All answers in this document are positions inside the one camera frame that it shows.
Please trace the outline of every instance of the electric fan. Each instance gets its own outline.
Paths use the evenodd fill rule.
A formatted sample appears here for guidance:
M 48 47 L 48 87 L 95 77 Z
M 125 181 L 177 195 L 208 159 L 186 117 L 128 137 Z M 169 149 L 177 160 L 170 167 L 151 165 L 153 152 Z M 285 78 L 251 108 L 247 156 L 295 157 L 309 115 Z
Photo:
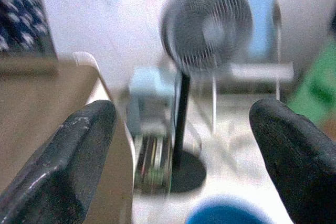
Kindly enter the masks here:
M 181 163 L 190 78 L 222 76 L 232 62 L 265 62 L 275 41 L 275 0 L 171 0 L 162 44 L 182 73 L 173 168 Z

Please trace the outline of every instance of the fan head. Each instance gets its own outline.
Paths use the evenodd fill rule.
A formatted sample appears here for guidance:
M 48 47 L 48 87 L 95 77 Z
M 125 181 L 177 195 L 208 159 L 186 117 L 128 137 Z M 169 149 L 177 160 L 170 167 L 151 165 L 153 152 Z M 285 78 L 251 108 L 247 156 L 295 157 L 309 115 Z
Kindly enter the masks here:
M 187 75 L 223 72 L 248 43 L 252 15 L 247 0 L 173 0 L 164 12 L 162 43 Z

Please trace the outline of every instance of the fan stand pole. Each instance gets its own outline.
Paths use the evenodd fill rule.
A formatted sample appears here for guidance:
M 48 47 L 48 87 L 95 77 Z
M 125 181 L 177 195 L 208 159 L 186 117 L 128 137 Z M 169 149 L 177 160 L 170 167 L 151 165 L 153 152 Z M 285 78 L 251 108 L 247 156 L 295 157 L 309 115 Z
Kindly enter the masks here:
M 173 168 L 179 169 L 183 150 L 183 135 L 187 115 L 188 95 L 190 88 L 190 77 L 182 73 L 180 101 L 178 103 L 179 111 L 177 113 L 177 124 L 175 131 L 175 144 L 173 152 Z

